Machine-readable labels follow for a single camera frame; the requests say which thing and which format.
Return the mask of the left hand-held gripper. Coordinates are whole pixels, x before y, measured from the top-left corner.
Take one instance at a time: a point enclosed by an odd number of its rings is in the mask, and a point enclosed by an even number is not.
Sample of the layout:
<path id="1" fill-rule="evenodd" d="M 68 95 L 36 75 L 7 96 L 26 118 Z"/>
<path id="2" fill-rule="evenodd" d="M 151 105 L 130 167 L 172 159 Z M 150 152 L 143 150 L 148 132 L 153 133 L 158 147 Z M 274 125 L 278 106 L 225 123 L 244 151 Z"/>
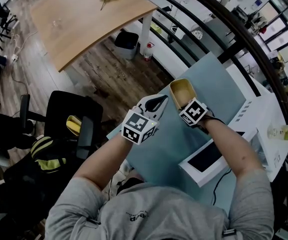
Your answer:
<path id="1" fill-rule="evenodd" d="M 142 98 L 127 112 L 122 122 L 122 137 L 139 145 L 153 136 L 167 103 L 168 96 L 164 94 L 153 94 Z"/>

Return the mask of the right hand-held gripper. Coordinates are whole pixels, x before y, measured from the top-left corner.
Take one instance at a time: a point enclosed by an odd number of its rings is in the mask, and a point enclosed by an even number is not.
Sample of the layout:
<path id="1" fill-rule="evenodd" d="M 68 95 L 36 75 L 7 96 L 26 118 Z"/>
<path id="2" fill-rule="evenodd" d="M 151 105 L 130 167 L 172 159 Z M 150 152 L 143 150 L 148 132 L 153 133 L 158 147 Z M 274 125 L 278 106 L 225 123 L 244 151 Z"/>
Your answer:
<path id="1" fill-rule="evenodd" d="M 207 106 L 194 97 L 192 101 L 179 113 L 179 116 L 188 126 L 194 126 L 207 112 Z"/>

